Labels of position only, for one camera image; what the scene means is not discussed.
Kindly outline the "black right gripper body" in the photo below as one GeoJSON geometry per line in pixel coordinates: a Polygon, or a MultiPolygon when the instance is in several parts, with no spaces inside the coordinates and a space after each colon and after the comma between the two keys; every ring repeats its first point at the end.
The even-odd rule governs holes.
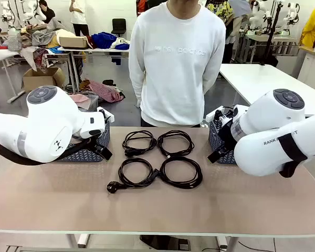
{"type": "Polygon", "coordinates": [[[223,142],[219,147],[220,154],[226,154],[229,151],[233,151],[237,144],[237,141],[234,139],[231,133],[232,124],[232,121],[227,122],[221,127],[220,131],[218,132],[218,136],[223,142]]]}

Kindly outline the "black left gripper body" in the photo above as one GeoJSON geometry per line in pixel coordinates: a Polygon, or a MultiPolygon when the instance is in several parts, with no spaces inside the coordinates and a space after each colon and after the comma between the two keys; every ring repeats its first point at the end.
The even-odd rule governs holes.
{"type": "Polygon", "coordinates": [[[93,136],[93,149],[94,150],[104,150],[108,147],[107,139],[104,135],[93,136]]]}

